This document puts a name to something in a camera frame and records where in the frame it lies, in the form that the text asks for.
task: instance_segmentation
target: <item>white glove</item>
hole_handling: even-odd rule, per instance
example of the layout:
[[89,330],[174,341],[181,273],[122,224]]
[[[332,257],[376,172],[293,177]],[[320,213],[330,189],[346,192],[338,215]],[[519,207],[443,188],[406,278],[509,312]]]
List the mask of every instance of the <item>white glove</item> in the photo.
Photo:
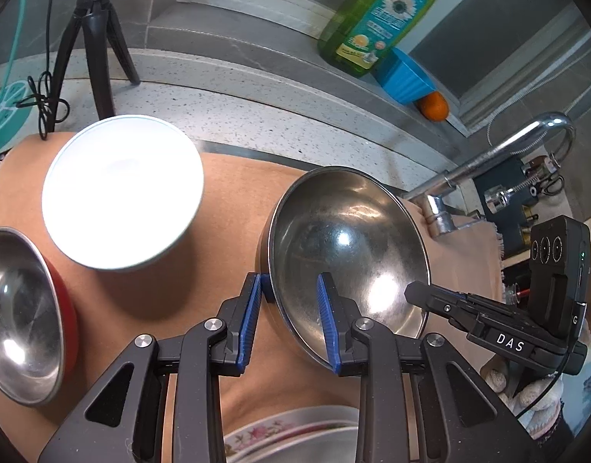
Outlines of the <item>white glove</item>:
[[[518,415],[525,407],[533,402],[552,378],[537,380],[527,385],[518,395],[509,398],[504,389],[507,385],[506,371],[491,369],[486,375],[486,383],[499,396],[514,416]],[[533,439],[544,435],[552,428],[561,412],[561,396],[563,395],[563,379],[559,378],[554,386],[544,395],[537,404],[521,416],[519,422]]]

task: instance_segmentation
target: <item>tripod leg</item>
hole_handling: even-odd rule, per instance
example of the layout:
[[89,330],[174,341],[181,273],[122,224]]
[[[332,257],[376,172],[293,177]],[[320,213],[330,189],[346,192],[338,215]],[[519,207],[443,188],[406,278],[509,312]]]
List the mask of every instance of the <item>tripod leg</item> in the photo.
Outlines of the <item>tripod leg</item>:
[[53,132],[56,130],[58,99],[60,98],[60,94],[62,94],[62,84],[64,83],[66,67],[68,66],[68,60],[70,59],[70,54],[74,47],[74,41],[77,39],[79,29],[81,29],[81,17],[77,14],[77,11],[75,11],[62,34],[60,46],[58,47],[56,65],[54,66],[54,73],[51,77],[51,95],[49,96],[49,114],[47,116],[46,127],[47,132]]
[[111,82],[109,80],[109,64],[106,56],[106,23],[109,11],[94,5],[92,11],[83,19],[83,38],[86,42],[86,58],[88,73],[94,94],[94,103],[99,119],[114,117]]
[[106,22],[106,37],[109,39],[113,53],[115,54],[115,57],[118,58],[129,82],[133,85],[139,85],[141,80],[139,80],[139,75],[133,64],[131,54],[128,52],[128,47],[124,40],[124,34],[122,33],[122,27],[120,26],[118,14],[115,12],[115,7],[109,3],[107,4],[106,9],[109,11],[109,18]]

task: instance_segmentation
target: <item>metal bowl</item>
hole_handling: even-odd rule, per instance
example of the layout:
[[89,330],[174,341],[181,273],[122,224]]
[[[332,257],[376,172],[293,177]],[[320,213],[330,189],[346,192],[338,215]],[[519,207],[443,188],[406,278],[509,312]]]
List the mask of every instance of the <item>metal bowl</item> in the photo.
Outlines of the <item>metal bowl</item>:
[[65,373],[58,285],[26,236],[0,228],[0,389],[26,406],[51,400]]
[[266,223],[259,264],[269,274],[264,292],[274,320],[327,367],[316,299],[321,272],[331,272],[362,315],[394,333],[417,338],[426,324],[427,313],[404,298],[412,281],[430,283],[423,240],[404,205],[362,172],[324,167],[293,183]]

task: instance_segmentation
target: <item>faucet spout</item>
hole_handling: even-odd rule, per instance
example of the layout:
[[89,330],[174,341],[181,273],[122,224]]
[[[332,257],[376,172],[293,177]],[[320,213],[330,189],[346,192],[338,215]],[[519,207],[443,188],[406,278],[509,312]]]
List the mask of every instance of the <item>faucet spout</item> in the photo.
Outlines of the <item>faucet spout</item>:
[[480,153],[452,171],[444,171],[406,193],[403,198],[419,205],[426,217],[430,236],[436,237],[456,230],[451,216],[445,209],[442,198],[466,181],[477,177],[507,160],[512,155],[519,155],[541,145],[546,137],[558,129],[566,130],[567,150],[569,152],[575,137],[575,129],[569,117],[559,112],[547,112],[538,115],[514,134],[496,146]]

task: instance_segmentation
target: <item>white cable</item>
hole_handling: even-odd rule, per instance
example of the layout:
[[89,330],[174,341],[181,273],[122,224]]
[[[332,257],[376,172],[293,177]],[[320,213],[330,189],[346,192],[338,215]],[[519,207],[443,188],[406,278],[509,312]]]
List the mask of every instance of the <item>white cable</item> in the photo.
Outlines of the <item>white cable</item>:
[[[492,141],[490,140],[490,128],[492,126],[492,122],[494,122],[495,118],[500,114],[503,113],[503,111],[505,111],[507,108],[509,108],[511,105],[516,104],[518,101],[520,101],[521,99],[523,99],[524,97],[526,97],[527,95],[531,94],[531,92],[536,91],[537,89],[539,89],[540,87],[546,85],[547,83],[552,82],[552,80],[558,78],[560,75],[562,75],[563,73],[565,73],[569,68],[571,68],[572,66],[574,66],[574,64],[578,63],[579,61],[583,60],[587,55],[589,55],[591,53],[591,48],[588,49],[586,52],[584,52],[584,54],[580,55],[580,57],[574,59],[573,61],[571,61],[571,63],[567,64],[566,66],[564,66],[562,69],[560,69],[559,71],[557,71],[554,75],[549,76],[548,78],[542,80],[541,82],[539,82],[538,84],[535,84],[533,87],[531,87],[529,90],[527,90],[526,92],[523,92],[522,94],[520,94],[518,97],[516,98],[510,98],[507,101],[505,101],[503,104],[501,104],[500,106],[498,106],[497,109],[495,109],[492,112],[492,118],[490,119],[490,121],[488,122],[488,126],[486,127],[486,139],[488,140],[488,144],[490,144],[490,146],[492,147]],[[575,100],[574,103],[572,103],[568,109],[566,109],[566,112],[569,111],[571,108],[573,108],[575,106],[575,103],[577,101]],[[522,153],[526,153],[527,151],[531,150],[532,148],[536,147],[537,145],[539,145],[539,143],[544,139],[544,137],[546,137],[546,132],[544,132],[543,134],[540,135],[540,137],[538,137],[535,141],[533,141],[531,144],[529,144],[528,146],[526,146],[525,148],[519,150],[519,151],[513,151],[511,154],[512,155],[520,155]]]

